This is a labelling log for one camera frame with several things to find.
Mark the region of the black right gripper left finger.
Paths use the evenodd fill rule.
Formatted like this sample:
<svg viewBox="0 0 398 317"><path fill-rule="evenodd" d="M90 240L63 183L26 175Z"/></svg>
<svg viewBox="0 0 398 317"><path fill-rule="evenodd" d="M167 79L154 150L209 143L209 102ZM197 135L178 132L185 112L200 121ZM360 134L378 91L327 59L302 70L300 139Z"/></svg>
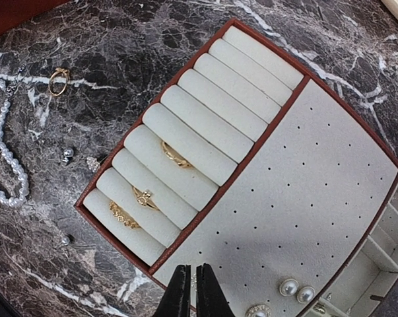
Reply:
<svg viewBox="0 0 398 317"><path fill-rule="evenodd" d="M189 317L191 266L178 265L154 313L154 317Z"/></svg>

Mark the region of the red earring tray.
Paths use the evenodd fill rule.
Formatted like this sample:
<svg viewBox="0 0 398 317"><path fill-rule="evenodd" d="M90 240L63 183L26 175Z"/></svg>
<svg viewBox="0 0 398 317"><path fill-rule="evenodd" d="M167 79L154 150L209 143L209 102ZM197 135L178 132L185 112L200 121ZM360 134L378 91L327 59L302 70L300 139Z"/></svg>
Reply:
<svg viewBox="0 0 398 317"><path fill-rule="evenodd" d="M163 88L75 205L164 291L211 265L235 316L377 316L398 287L398 160L297 59L229 20ZM284 297L288 278L315 289Z"/></svg>

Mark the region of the pearl cluster earring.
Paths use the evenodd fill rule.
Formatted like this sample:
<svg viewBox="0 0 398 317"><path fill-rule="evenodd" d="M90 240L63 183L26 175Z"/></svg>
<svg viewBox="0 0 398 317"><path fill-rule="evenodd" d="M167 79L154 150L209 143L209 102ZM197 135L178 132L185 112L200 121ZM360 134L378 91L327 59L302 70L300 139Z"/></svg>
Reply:
<svg viewBox="0 0 398 317"><path fill-rule="evenodd" d="M248 308L245 317L271 317L271 308L265 304L257 304Z"/></svg>

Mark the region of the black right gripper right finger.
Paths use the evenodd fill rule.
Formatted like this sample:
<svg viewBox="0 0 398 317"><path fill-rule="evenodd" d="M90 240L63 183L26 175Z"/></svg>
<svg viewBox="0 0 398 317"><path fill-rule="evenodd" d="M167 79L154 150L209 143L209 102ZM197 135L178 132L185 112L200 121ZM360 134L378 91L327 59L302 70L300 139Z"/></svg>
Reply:
<svg viewBox="0 0 398 317"><path fill-rule="evenodd" d="M196 311L198 317L235 317L209 264L196 267Z"/></svg>

